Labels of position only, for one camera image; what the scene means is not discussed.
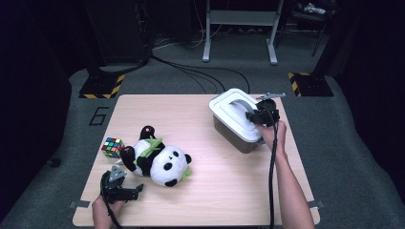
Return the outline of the dark chair with white cloth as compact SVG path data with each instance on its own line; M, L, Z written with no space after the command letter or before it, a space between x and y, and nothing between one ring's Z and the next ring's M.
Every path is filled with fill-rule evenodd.
M302 0L290 0L288 15L295 21L317 29L317 41L311 54L311 56L315 56L325 33L325 29L332 17L327 15L324 9L317 8L311 2Z

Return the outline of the black cabinet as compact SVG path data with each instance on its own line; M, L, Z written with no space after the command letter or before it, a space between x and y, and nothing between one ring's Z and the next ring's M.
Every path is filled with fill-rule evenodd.
M150 54L144 0L84 0L106 65L140 64Z

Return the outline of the black yellow striped stand base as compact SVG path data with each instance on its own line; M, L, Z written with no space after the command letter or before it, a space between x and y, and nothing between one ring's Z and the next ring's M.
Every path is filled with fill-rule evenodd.
M101 79L89 77L79 91L80 98L114 98L123 82L124 74L107 74Z
M316 78L310 73L288 73L288 78L296 96L333 96L323 77Z

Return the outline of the colourful puzzle cube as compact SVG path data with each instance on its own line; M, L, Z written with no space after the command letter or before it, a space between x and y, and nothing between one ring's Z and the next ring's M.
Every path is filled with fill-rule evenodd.
M120 138L107 137L100 150L106 157L120 158L120 150L123 146L123 141Z

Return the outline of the person's right hand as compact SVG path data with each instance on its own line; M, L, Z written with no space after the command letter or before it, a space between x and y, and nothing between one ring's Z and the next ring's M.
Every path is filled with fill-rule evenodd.
M277 153L283 154L285 150L287 126L284 121L278 121L274 126L265 127L256 124L255 127L259 130L268 148Z

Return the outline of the white lid with grey handle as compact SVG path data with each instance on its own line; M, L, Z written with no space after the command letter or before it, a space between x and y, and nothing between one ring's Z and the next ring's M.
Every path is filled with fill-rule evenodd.
M251 109L256 108L257 101L252 96L240 89L229 89L211 99L209 109L237 137L245 142L257 142L262 135L246 118L247 108L238 100L242 100Z

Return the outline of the person's left hand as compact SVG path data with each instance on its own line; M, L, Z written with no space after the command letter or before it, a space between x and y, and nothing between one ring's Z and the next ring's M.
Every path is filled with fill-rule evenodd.
M108 207L110 207L115 216L118 216L123 205L124 201L117 201L116 203L105 204L103 197L98 196L92 203L93 218L94 220L108 219L110 217Z

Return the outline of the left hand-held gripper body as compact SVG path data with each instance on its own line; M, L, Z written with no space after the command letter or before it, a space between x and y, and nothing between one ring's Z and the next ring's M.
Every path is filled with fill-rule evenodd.
M100 181L100 194L107 203L128 201L131 195L138 193L136 189L122 187L126 175L127 173L125 171L115 165L102 175Z

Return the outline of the panda plush toy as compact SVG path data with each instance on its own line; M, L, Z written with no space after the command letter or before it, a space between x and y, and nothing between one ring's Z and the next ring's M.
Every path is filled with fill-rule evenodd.
M138 142L122 148L119 153L129 171L150 177L159 186L173 187L191 175L188 165L192 157L176 146L166 146L160 137L155 137L152 126L144 126Z

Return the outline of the brown translucent storage box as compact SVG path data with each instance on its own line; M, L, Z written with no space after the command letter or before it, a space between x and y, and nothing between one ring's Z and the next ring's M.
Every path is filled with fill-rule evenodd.
M264 144L264 140L261 137L255 142L244 141L242 138L232 132L228 127L226 127L216 116L213 116L213 123L215 129L243 154L249 154L259 145Z

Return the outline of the white metal stand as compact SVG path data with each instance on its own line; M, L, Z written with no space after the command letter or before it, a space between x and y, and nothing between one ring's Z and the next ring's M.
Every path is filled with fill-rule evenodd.
M211 26L212 25L240 25L240 26L264 26L271 27L271 35L266 40L266 47L271 65L278 64L274 40L278 31L278 25L282 14L285 0L278 0L277 10L212 10L211 0L206 0L205 11L205 43L202 61L210 60L211 51Z

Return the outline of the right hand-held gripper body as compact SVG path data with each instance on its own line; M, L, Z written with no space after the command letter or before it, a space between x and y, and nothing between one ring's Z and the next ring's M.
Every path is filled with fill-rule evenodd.
M284 97L286 94L271 94L266 93L259 96L260 102L256 104L259 115L262 118L261 123L267 127L273 126L279 119L279 110L276 107L274 98Z

